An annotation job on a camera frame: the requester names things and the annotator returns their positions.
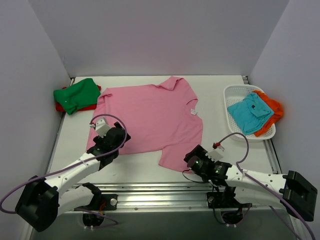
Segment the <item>pink t-shirt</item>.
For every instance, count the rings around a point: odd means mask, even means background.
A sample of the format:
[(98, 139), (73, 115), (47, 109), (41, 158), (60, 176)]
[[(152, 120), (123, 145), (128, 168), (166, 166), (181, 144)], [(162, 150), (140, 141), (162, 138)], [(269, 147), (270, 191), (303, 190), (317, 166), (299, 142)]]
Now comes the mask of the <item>pink t-shirt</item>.
[(120, 118), (131, 139), (120, 155), (162, 151), (159, 165), (182, 172), (184, 158), (203, 136), (203, 121), (197, 115), (198, 97), (182, 77), (140, 86), (107, 88), (97, 99), (93, 117), (103, 114), (108, 124)]

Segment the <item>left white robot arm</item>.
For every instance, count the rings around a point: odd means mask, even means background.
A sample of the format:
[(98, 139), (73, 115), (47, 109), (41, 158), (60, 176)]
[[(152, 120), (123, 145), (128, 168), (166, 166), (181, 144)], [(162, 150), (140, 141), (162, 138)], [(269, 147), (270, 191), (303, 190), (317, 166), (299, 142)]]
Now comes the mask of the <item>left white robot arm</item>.
[(23, 189), (15, 212), (37, 232), (42, 232), (65, 212), (103, 209), (107, 200), (97, 186), (89, 182), (74, 185), (111, 164), (130, 139), (119, 122), (113, 127), (105, 125), (101, 134), (94, 137), (94, 145), (75, 162), (52, 175), (32, 177)]

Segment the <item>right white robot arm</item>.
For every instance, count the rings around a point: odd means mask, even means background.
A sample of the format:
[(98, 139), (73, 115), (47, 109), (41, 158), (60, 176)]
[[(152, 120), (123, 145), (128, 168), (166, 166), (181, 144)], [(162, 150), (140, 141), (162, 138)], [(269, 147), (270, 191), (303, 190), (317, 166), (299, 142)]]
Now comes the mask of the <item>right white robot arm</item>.
[(291, 216), (302, 217), (306, 222), (314, 220), (318, 190), (300, 173), (239, 170), (237, 165), (221, 161), (223, 151), (221, 146), (208, 152), (197, 145), (184, 157), (187, 168), (203, 182), (225, 188), (221, 197), (223, 204), (272, 206), (285, 209)]

